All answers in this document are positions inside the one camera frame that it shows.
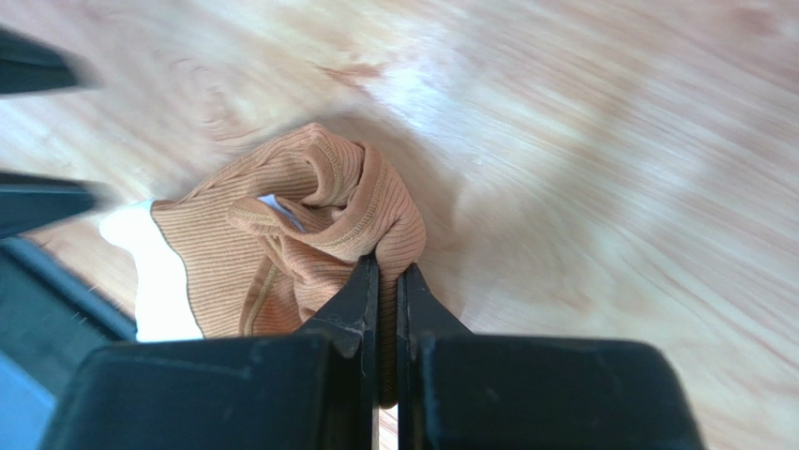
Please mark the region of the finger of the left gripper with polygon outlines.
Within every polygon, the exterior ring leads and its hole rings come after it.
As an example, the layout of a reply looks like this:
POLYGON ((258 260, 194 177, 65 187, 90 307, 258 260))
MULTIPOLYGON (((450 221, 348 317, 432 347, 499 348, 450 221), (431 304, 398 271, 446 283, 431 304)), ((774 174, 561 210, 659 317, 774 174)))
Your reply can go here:
POLYGON ((107 185, 1 172, 1 238, 74 218, 110 204, 107 185))
POLYGON ((94 86, 94 69, 78 54, 1 27, 1 95, 94 86))

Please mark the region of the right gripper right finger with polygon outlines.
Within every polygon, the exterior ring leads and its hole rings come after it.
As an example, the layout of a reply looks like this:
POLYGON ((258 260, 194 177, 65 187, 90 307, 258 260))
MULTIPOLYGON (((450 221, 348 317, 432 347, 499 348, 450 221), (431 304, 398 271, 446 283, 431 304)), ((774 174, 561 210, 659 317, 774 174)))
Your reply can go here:
POLYGON ((402 449, 701 449, 682 385, 630 340, 471 332, 410 266, 397 290, 402 449))

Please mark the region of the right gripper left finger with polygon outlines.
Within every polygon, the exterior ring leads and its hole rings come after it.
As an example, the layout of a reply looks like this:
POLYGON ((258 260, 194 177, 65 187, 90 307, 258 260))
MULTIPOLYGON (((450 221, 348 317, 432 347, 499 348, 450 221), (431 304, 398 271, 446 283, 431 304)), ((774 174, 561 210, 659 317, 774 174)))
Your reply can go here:
POLYGON ((44 449, 374 449, 379 270, 288 335, 120 343, 90 353, 44 449))

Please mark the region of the brown underwear white waistband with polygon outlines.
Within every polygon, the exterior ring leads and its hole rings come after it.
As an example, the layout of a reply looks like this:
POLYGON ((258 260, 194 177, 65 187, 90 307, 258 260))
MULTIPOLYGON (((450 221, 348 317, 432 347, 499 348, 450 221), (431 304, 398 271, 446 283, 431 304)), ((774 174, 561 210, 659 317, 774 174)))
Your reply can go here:
POLYGON ((374 146, 312 123, 179 200, 116 209, 99 231, 135 262, 143 342, 292 333, 342 289, 360 258, 373 256, 379 402, 396 403, 397 282, 421 256, 426 228, 374 146))

